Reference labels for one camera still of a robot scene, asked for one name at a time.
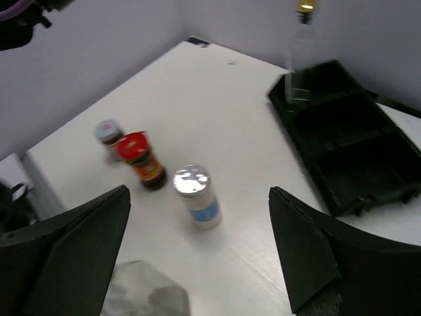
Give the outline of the clear glass oil bottle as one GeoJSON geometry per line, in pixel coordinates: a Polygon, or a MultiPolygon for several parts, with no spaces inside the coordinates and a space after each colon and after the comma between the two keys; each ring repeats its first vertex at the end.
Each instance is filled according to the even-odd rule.
{"type": "Polygon", "coordinates": [[[298,29],[285,54],[288,73],[285,76],[285,98],[288,103],[308,103],[312,95],[317,55],[317,37],[312,26],[316,1],[297,3],[298,29]]]}

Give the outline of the red lid sauce jar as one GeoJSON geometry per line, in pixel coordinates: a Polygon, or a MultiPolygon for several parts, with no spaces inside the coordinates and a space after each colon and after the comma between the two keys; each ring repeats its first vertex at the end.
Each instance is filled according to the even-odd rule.
{"type": "Polygon", "coordinates": [[[139,176],[144,188],[160,190],[167,182],[165,167],[157,159],[145,132],[123,136],[116,145],[117,154],[139,176]]]}

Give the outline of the silver lid blue label shaker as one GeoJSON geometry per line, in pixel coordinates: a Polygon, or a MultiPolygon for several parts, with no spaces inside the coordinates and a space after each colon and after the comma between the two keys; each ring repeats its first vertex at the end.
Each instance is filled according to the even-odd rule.
{"type": "Polygon", "coordinates": [[[211,176],[201,165],[186,165],[172,178],[173,187],[182,199],[194,223],[203,230],[212,230],[222,221],[211,176]]]}

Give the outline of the silver lid glass shaker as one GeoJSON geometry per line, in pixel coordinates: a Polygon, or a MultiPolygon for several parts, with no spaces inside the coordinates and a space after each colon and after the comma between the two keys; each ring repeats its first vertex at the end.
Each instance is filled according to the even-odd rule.
{"type": "Polygon", "coordinates": [[[102,315],[190,315],[187,290],[146,261],[117,264],[102,315]]]}

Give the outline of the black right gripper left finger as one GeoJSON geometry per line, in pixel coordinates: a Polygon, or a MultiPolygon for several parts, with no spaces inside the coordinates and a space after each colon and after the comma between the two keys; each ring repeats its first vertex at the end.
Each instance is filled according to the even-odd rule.
{"type": "Polygon", "coordinates": [[[2,315],[99,315],[131,200],[121,185],[1,237],[2,315]]]}

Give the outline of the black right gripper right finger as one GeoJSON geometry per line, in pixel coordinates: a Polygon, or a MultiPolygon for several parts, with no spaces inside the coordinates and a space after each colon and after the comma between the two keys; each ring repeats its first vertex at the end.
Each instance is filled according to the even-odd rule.
{"type": "Polygon", "coordinates": [[[359,230],[279,187],[269,209],[292,314],[420,314],[420,246],[359,230]]]}

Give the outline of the white label lid spice jar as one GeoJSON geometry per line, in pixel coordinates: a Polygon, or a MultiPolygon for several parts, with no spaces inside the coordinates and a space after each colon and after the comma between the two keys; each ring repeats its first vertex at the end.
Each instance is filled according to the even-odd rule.
{"type": "Polygon", "coordinates": [[[125,132],[114,119],[107,119],[99,122],[94,128],[94,136],[108,151],[108,160],[111,162],[120,161],[117,151],[117,143],[124,137],[125,132]]]}

